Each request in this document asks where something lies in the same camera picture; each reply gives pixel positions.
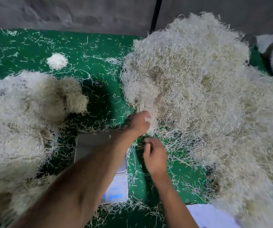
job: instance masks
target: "black pipe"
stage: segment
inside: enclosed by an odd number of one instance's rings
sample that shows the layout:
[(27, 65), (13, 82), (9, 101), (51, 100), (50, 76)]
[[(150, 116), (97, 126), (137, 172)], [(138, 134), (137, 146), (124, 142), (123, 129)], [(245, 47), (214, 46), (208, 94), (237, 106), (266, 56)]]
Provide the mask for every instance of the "black pipe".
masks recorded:
[(160, 13), (161, 5), (162, 5), (162, 0), (156, 0), (156, 6), (154, 8), (154, 13), (152, 16), (152, 22), (151, 22), (149, 34), (151, 34), (152, 32), (155, 31), (156, 22), (157, 22), (157, 18), (159, 16), (159, 13)]

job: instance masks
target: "large pile of dried strands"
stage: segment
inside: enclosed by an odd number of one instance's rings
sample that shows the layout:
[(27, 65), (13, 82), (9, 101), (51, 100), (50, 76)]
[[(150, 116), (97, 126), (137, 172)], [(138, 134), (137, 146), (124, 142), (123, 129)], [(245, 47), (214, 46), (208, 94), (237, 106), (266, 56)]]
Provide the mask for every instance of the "large pile of dried strands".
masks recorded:
[(58, 130), (67, 114), (85, 113), (87, 103), (71, 77), (23, 71), (0, 80), (0, 219), (30, 206), (28, 200), (22, 204), (23, 189), (32, 189), (32, 197), (38, 181), (45, 185), (44, 179), (30, 179), (58, 151)]
[(248, 66), (242, 37), (210, 13), (176, 19), (134, 41), (121, 80), (127, 102), (152, 114), (152, 131), (176, 138), (176, 148), (193, 144), (189, 154), (213, 168), (212, 203), (245, 227), (269, 228), (273, 78)]

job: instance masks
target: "concrete wall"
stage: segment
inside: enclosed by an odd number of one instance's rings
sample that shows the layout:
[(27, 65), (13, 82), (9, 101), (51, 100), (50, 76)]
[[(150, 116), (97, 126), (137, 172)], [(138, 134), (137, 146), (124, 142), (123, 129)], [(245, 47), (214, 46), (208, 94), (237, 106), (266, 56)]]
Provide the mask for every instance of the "concrete wall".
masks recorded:
[(0, 28), (146, 36), (156, 0), (0, 0)]
[(273, 34), (273, 0), (163, 0), (156, 29), (164, 29), (178, 15), (213, 12), (231, 28), (253, 35)]
[[(146, 36), (156, 0), (0, 0), (0, 28)], [(252, 35), (273, 33), (273, 0), (163, 0), (156, 30), (180, 14), (213, 12)]]

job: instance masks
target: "bare arm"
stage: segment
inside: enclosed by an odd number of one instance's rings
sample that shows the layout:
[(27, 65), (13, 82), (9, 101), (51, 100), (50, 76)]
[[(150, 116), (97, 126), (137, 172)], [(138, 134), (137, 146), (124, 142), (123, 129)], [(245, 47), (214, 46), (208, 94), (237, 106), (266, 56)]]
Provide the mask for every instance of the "bare arm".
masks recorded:
[(146, 138), (144, 161), (162, 201), (170, 228), (199, 228), (167, 174), (167, 154), (157, 138)]
[(132, 142), (146, 133), (147, 111), (131, 120), (130, 127), (111, 143), (97, 147), (65, 170), (47, 192), (11, 228), (82, 228), (112, 182)]

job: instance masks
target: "scale platform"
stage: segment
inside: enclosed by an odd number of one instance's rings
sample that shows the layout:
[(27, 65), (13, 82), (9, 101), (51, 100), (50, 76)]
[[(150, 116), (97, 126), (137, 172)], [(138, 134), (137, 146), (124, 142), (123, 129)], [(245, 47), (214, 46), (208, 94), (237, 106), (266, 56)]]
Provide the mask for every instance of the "scale platform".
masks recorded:
[[(117, 132), (83, 133), (77, 138), (74, 162), (93, 152), (93, 148), (107, 143)], [(125, 154), (123, 163), (119, 166), (116, 175), (105, 192), (101, 204), (124, 203), (128, 200), (128, 173), (127, 157)]]

